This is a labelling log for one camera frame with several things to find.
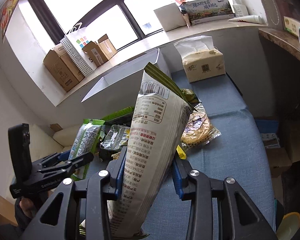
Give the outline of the silver green foil snack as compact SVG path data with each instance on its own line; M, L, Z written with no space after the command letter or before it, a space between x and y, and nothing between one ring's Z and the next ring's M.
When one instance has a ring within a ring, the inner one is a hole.
M128 145L130 127L112 125L110 131L100 143L98 156L101 161L118 159L124 146Z

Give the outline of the round cracker clear pack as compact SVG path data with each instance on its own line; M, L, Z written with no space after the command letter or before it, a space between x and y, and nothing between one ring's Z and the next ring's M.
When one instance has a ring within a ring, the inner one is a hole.
M194 108L180 140L180 146L185 152L197 146L207 145L222 135L211 123L202 103L196 104Z

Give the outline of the white green tall snack bag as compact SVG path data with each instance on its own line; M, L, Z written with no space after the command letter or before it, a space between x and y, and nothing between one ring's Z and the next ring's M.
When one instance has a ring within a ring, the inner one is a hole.
M108 202L113 239L141 239L141 227L167 176L194 107L152 63L143 69L123 171L122 193Z

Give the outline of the small dark green candy pack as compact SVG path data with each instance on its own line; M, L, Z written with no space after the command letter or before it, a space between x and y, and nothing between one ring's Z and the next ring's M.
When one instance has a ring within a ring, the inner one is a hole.
M190 104L201 103L201 101L198 99L198 97L196 96L196 94L194 93L193 90L187 89L187 88L182 88L181 92L183 93L183 95L186 97L187 101Z

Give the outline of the yellow sunflower seed bag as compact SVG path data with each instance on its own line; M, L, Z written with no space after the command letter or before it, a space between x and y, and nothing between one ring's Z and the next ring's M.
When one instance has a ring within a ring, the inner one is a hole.
M179 155L180 159L185 160L187 158L186 153L184 152L184 150L181 148L180 145L177 146L176 151L177 151L177 154Z

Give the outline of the green snack pack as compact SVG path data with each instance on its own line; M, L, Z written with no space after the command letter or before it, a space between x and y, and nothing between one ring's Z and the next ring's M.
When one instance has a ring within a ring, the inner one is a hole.
M118 118L121 118L123 116L127 116L129 114L134 113L134 107L126 107L124 109L121 109L119 111L115 111L114 113L111 113L109 115L106 115L104 117L102 117L101 119L104 121L113 121L116 120Z

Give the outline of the cream sofa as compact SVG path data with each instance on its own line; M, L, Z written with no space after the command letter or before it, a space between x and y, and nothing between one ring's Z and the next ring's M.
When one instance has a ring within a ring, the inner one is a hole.
M80 125L68 127L56 132L53 136L46 134L39 126L30 124L30 155L38 160L53 153L70 150Z

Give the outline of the large brown cardboard box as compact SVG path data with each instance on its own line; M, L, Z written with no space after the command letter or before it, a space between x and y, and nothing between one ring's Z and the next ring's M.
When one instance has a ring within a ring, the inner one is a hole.
M66 92L84 79L84 75L61 43L49 50L43 59L43 65Z

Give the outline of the small open cardboard box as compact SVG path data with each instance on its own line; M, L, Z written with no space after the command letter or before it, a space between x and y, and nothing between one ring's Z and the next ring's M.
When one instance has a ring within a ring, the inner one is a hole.
M97 42L88 42L82 50L96 67L103 65L117 53L107 34L99 38Z

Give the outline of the white dotted paper bag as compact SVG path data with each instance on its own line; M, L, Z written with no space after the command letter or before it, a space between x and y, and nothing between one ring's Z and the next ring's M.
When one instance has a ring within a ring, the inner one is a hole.
M96 65L90 56L83 51L83 47L87 45L90 40L86 38L85 27L81 27L79 22L72 27L68 34L60 40L63 48L70 56L81 73L87 77L96 70Z

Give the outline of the tissue pack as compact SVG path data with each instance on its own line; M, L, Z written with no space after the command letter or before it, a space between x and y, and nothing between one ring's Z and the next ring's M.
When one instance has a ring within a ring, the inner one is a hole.
M188 37L175 42L174 46L190 83L226 74L224 56L213 45L211 36Z

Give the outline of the white box on sill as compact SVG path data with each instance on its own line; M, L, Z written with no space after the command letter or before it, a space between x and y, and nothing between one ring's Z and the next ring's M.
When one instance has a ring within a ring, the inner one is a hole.
M175 3L155 9L154 13L165 32L186 26L181 11Z

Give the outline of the printed landscape tissue box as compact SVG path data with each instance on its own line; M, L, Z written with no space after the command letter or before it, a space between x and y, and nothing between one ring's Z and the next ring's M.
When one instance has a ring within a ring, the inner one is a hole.
M181 9L192 25L216 20L228 20L235 14L228 0L195 0L183 2Z

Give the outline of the white tube on sill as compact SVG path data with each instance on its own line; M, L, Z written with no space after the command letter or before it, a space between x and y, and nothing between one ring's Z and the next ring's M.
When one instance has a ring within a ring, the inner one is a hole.
M263 24L263 20L261 16L258 15L247 15L247 16L241 16L241 17L235 17L229 19L231 22L247 22L247 23L253 23L253 24Z

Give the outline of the white bottle on sill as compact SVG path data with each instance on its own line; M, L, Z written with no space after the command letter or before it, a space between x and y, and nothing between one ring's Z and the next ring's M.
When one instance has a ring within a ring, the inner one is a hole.
M232 0L232 1L233 1L232 7L237 17L243 17L249 15L247 7L242 4L241 0Z

